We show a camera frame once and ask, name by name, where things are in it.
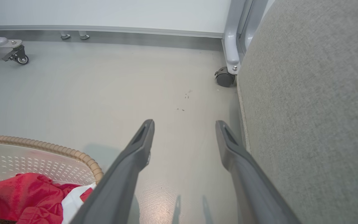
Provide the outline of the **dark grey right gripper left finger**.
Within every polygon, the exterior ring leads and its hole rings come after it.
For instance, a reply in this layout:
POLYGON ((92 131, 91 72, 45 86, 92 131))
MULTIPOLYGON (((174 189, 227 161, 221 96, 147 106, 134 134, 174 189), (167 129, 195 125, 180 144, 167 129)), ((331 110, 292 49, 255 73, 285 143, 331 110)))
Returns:
POLYGON ((146 120, 80 207, 72 224, 126 224, 138 174, 148 165, 155 123, 146 120))

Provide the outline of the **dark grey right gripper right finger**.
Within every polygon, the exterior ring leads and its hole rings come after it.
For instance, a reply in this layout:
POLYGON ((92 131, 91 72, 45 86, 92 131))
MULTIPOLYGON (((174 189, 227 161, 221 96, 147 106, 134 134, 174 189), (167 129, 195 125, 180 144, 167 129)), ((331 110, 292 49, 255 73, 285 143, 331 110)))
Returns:
POLYGON ((240 224, 299 224, 300 220, 225 121, 215 123, 223 167, 231 174, 240 224))

